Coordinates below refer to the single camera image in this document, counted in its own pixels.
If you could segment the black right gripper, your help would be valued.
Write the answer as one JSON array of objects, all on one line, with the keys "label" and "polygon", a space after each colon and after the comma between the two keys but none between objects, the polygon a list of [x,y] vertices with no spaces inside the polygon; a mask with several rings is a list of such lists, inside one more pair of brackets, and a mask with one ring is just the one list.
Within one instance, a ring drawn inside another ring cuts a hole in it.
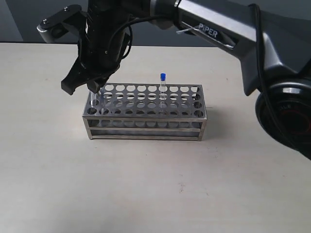
[{"label": "black right gripper", "polygon": [[131,18],[121,0],[88,2],[87,11],[79,13],[78,57],[61,81],[63,91],[73,95],[85,83],[92,93],[100,91],[130,52]]}]

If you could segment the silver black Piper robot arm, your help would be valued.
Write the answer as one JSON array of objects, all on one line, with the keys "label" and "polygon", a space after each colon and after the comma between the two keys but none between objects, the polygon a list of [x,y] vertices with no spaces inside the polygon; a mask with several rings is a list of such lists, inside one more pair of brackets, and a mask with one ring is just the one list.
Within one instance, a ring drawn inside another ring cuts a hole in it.
[{"label": "silver black Piper robot arm", "polygon": [[78,24],[78,57],[61,88],[98,92],[127,56],[131,25],[150,22],[198,36],[241,63],[246,95],[262,128],[277,142],[311,156],[311,23],[227,0],[91,0]]}]

